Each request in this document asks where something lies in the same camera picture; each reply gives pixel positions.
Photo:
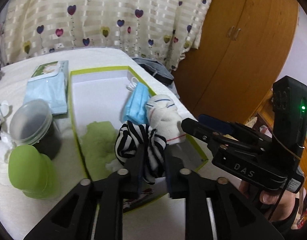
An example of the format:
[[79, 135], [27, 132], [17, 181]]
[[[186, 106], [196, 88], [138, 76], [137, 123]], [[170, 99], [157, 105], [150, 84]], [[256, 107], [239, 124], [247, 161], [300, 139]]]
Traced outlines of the person's right hand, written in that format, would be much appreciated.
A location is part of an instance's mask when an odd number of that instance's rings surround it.
[[[242, 194], [244, 194], [246, 197], [249, 197], [248, 190], [250, 189], [251, 186], [247, 182], [242, 180], [239, 185], [239, 191]], [[262, 191], [260, 193], [260, 202], [262, 202], [262, 204], [265, 205], [275, 205], [279, 200], [279, 196], [280, 193]], [[296, 203], [296, 195], [289, 191], [285, 191], [281, 199], [279, 200], [279, 203], [269, 221], [278, 222], [281, 220], [285, 220], [287, 217], [291, 215], [295, 203]]]

